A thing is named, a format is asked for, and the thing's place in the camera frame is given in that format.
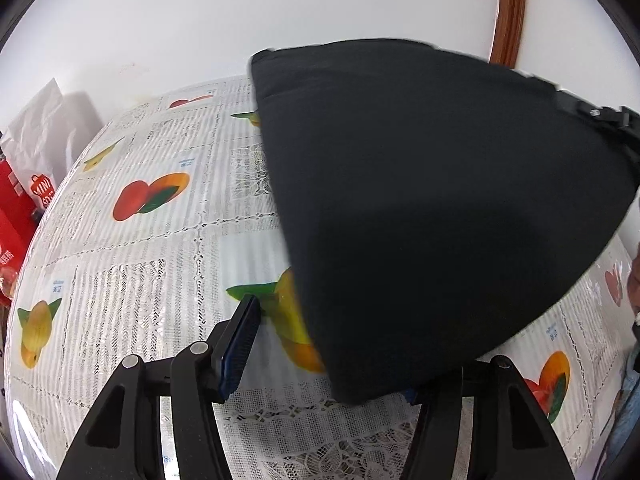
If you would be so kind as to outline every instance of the brown wooden trim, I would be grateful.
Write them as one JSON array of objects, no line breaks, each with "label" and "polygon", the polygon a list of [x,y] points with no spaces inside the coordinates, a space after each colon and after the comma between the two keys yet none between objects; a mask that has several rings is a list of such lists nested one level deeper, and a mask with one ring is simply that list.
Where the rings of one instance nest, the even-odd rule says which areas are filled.
[{"label": "brown wooden trim", "polygon": [[494,44],[489,61],[509,68],[516,66],[527,0],[499,0]]}]

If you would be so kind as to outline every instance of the plastic table cover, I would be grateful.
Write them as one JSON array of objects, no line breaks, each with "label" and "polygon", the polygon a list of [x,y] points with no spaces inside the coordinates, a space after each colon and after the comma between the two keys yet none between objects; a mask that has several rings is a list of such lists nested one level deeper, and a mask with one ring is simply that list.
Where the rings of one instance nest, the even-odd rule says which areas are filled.
[{"label": "plastic table cover", "polygon": [[[254,107],[246,77],[141,104],[103,128],[56,193],[20,274],[4,370],[15,452],[37,479],[55,478],[124,356],[161,359],[206,338],[238,304],[233,287],[286,288]],[[565,298],[492,352],[528,379],[574,469],[605,427],[634,342],[629,270],[616,236]],[[238,391],[214,406],[234,478],[398,478],[418,407],[400,394],[335,402],[312,346],[273,308]],[[161,409],[166,476],[178,478],[168,399]]]}]

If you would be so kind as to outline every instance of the red fruit print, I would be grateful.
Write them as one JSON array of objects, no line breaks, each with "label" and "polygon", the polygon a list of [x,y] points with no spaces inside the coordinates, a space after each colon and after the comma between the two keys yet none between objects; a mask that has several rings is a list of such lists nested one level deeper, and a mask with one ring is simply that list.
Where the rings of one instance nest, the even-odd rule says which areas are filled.
[{"label": "red fruit print", "polygon": [[542,408],[542,411],[545,412],[546,415],[550,408],[550,393],[540,388],[539,384],[535,383],[531,379],[524,379],[524,381],[527,383],[529,390],[531,390],[533,396],[538,401],[540,408]]},{"label": "red fruit print", "polygon": [[200,99],[207,99],[209,97],[213,97],[213,95],[201,95],[200,97],[196,97],[195,99],[178,99],[169,105],[169,108],[175,108],[177,106],[182,106],[187,103],[191,103],[193,101],[199,101]]},{"label": "red fruit print", "polygon": [[620,272],[616,265],[613,266],[613,269],[604,273],[604,280],[607,282],[611,298],[617,306],[620,306],[620,303],[622,303],[622,280],[620,280]]},{"label": "red fruit print", "polygon": [[134,215],[143,205],[149,193],[149,186],[142,180],[135,180],[120,192],[113,206],[113,219],[118,222]]}]

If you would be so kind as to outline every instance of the white wall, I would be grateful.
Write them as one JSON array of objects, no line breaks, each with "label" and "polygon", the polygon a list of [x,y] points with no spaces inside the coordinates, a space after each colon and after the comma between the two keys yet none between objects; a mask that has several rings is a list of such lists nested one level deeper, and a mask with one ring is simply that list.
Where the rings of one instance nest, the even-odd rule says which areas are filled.
[{"label": "white wall", "polygon": [[[527,0],[518,68],[597,105],[626,105],[640,112],[640,67],[596,0]],[[631,256],[636,256],[637,199],[620,237]]]},{"label": "white wall", "polygon": [[[0,52],[0,130],[52,76],[95,122],[244,73],[258,50],[393,36],[488,57],[497,0],[36,0]],[[518,67],[640,110],[640,69],[595,0],[527,0]],[[640,240],[635,205],[622,229]]]}]

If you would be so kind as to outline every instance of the yellow pear print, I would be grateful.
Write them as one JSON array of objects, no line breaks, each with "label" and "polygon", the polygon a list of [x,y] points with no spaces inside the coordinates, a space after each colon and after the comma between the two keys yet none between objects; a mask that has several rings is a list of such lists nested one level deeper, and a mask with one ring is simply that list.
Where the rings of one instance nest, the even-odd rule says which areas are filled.
[{"label": "yellow pear print", "polygon": [[18,320],[22,327],[20,356],[27,368],[37,364],[42,349],[49,342],[53,318],[61,301],[62,298],[51,303],[39,301],[31,310],[18,309]]},{"label": "yellow pear print", "polygon": [[260,300],[264,313],[271,319],[283,350],[289,359],[309,372],[324,372],[324,365],[306,331],[291,268],[285,270],[276,283],[238,285],[227,293],[240,301],[245,294],[253,294]]},{"label": "yellow pear print", "polygon": [[89,171],[94,166],[100,164],[100,161],[103,160],[107,155],[111,153],[111,151],[116,147],[116,144],[119,143],[122,139],[116,140],[111,146],[108,148],[104,148],[100,153],[95,156],[92,156],[89,160],[84,161],[84,168],[82,171]]}]

